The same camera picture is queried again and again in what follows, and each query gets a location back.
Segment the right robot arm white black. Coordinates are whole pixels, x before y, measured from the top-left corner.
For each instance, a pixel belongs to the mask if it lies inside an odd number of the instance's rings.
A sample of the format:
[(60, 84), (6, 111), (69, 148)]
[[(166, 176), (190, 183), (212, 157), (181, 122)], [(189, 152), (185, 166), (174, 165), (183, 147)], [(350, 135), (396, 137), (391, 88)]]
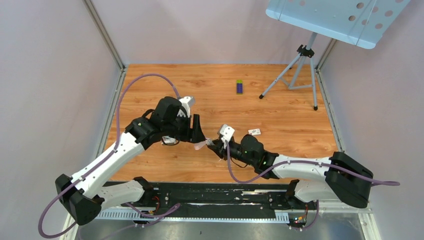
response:
[(344, 152), (322, 158), (290, 157), (264, 149), (263, 143), (245, 135), (240, 143), (223, 138), (207, 140), (207, 147), (224, 160), (253, 167), (264, 179), (291, 178), (286, 204), (298, 209), (311, 201), (336, 200), (358, 209), (368, 206), (374, 174)]

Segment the white staple box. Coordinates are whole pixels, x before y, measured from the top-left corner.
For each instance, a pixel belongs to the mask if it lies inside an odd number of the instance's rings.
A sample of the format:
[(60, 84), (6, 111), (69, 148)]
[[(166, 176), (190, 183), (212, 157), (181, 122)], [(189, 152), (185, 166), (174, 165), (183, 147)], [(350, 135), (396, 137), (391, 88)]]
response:
[(248, 133), (252, 136), (258, 136), (261, 135), (261, 130), (259, 128), (249, 129)]

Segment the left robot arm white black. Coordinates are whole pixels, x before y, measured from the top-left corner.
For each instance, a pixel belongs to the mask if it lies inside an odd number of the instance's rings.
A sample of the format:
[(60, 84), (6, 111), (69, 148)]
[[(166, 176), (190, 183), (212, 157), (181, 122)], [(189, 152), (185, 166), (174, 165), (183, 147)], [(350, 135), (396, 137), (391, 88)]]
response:
[(191, 115), (193, 96), (162, 98), (155, 109), (133, 119), (117, 141), (83, 169), (71, 176), (61, 174), (55, 180), (58, 193), (66, 191), (60, 203), (83, 226), (94, 220), (102, 210), (124, 203), (137, 202), (149, 206), (153, 201), (152, 187), (143, 177), (105, 187), (104, 184), (127, 162), (151, 145), (170, 137), (197, 144), (205, 141), (200, 116)]

